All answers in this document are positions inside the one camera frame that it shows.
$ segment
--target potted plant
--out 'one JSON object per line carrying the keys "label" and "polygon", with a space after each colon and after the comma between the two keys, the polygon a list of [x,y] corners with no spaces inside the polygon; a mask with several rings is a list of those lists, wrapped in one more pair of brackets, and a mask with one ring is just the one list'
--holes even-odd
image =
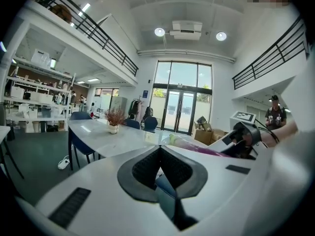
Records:
{"label": "potted plant", "polygon": [[121,109],[106,110],[105,118],[108,121],[109,132],[116,134],[119,131],[119,124],[125,123],[124,113]]}

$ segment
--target shelf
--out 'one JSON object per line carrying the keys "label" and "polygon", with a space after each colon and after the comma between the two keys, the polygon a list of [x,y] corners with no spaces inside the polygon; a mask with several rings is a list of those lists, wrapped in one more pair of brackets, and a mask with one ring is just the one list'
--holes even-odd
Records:
{"label": "shelf", "polygon": [[7,76],[6,78],[8,80],[16,81],[16,82],[19,82],[19,83],[24,83],[24,84],[31,85],[31,86],[34,86],[34,87],[39,87],[39,88],[43,88],[43,89],[49,89],[49,90],[57,91],[57,92],[71,93],[71,91],[67,91],[67,90],[63,90],[63,89],[59,89],[59,88],[54,88],[54,87],[42,85],[42,84],[39,84],[39,83],[22,80],[22,79],[19,79],[19,78],[14,78],[14,77],[10,77],[10,76]]}
{"label": "shelf", "polygon": [[3,99],[8,100],[8,101],[15,101],[15,102],[27,103],[27,104],[33,104],[33,105],[68,108],[67,105],[58,105],[55,103],[47,104],[47,103],[41,103],[41,102],[34,101],[34,100],[24,100],[24,99],[12,98],[12,97],[3,97]]}
{"label": "shelf", "polygon": [[59,116],[59,117],[37,117],[37,118],[24,118],[24,117],[18,117],[18,116],[11,116],[8,115],[6,117],[6,120],[11,120],[11,121],[58,121],[58,120],[63,120],[65,121],[65,117]]}
{"label": "shelf", "polygon": [[15,85],[22,86],[22,87],[28,87],[28,88],[32,88],[32,89],[43,90],[43,91],[49,91],[49,89],[46,89],[46,88],[33,87],[33,86],[22,84],[22,83],[14,83],[14,86]]}
{"label": "shelf", "polygon": [[58,76],[60,78],[67,79],[67,80],[72,79],[71,75],[64,74],[62,72],[59,72],[59,71],[56,71],[53,69],[47,69],[47,68],[41,67],[40,65],[35,64],[35,63],[28,61],[26,59],[22,59],[22,58],[18,58],[18,57],[14,57],[13,59],[17,62],[19,67],[34,70],[35,72],[37,71],[40,73],[44,73],[45,75]]}

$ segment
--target office chair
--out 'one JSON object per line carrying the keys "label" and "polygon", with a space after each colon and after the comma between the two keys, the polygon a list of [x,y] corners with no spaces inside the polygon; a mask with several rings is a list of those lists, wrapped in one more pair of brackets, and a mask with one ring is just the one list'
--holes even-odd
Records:
{"label": "office chair", "polygon": [[155,117],[148,116],[144,120],[144,129],[143,130],[151,132],[151,133],[155,133],[157,125],[158,125],[157,119]]}
{"label": "office chair", "polygon": [[[70,120],[90,120],[91,116],[86,112],[73,112],[71,114]],[[87,146],[84,142],[82,142],[69,128],[69,146],[68,152],[69,155],[72,153],[71,144],[74,147],[75,158],[77,160],[78,167],[80,168],[77,149],[87,157],[88,163],[90,163],[89,155],[93,154],[93,159],[95,160],[94,150]]]}
{"label": "office chair", "polygon": [[137,122],[136,120],[125,119],[125,125],[128,127],[140,129],[140,123]]}

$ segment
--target glass door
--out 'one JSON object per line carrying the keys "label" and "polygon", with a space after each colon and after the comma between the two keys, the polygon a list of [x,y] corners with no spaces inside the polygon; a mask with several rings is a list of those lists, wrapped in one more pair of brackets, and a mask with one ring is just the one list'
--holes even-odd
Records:
{"label": "glass door", "polygon": [[189,133],[192,126],[192,110],[195,93],[169,90],[167,93],[161,128],[163,130]]}

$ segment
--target white shelving unit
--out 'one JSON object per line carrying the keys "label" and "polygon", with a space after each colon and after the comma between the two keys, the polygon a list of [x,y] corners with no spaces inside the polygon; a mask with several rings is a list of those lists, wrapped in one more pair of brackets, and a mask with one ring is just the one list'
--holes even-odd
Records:
{"label": "white shelving unit", "polygon": [[[62,72],[59,72],[53,69],[47,69],[47,68],[41,67],[38,64],[32,63],[26,59],[22,59],[18,57],[14,57],[14,60],[16,61],[16,65],[17,65],[17,68],[15,70],[15,75],[17,74],[18,68],[21,67],[21,68],[31,70],[33,72],[36,72],[36,73],[39,73],[39,74],[42,74],[42,75],[45,75],[45,76],[48,76],[57,80],[66,81],[68,83],[68,86],[67,86],[68,89],[72,88],[73,86],[73,83],[75,80],[75,74],[74,76],[71,76],[71,75],[64,74]],[[42,103],[42,102],[33,101],[33,100],[25,100],[25,99],[18,99],[14,97],[5,96],[3,97],[3,99],[6,101],[9,101],[9,104],[13,102],[18,102],[18,103],[27,103],[30,105],[63,108],[64,112],[66,110],[66,113],[64,115],[59,115],[59,116],[50,117],[50,118],[42,117],[41,115],[38,115],[37,118],[24,118],[24,117],[16,116],[16,114],[12,113],[12,114],[7,114],[6,116],[7,120],[11,120],[11,121],[64,121],[64,127],[65,127],[65,130],[67,130],[69,114],[71,113],[71,106],[70,106],[71,90],[65,90],[65,89],[55,88],[55,87],[51,87],[47,85],[42,85],[40,83],[25,80],[24,78],[16,77],[16,76],[14,77],[7,76],[7,80],[13,81],[12,84],[15,84],[15,86],[21,85],[24,87],[35,88],[36,91],[38,91],[38,89],[43,89],[48,92],[50,91],[62,92],[65,94],[66,97],[68,97],[67,105],[58,105],[58,104],[55,104],[54,102],[47,104],[47,103]]]}

